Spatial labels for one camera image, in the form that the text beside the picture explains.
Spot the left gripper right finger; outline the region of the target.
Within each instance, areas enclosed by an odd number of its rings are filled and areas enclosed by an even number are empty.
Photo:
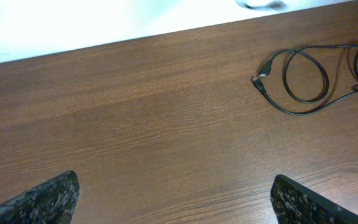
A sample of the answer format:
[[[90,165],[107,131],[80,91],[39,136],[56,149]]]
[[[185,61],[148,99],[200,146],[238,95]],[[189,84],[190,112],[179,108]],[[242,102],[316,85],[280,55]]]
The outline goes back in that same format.
[[[291,178],[276,175],[270,201],[279,223],[358,224],[358,215]]]

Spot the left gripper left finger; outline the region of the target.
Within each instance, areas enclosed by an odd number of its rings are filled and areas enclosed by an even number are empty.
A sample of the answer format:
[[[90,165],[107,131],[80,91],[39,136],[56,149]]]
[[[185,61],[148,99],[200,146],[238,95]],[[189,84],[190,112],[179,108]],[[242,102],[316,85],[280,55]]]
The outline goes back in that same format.
[[[69,224],[79,196],[77,174],[67,170],[1,203],[0,224]]]

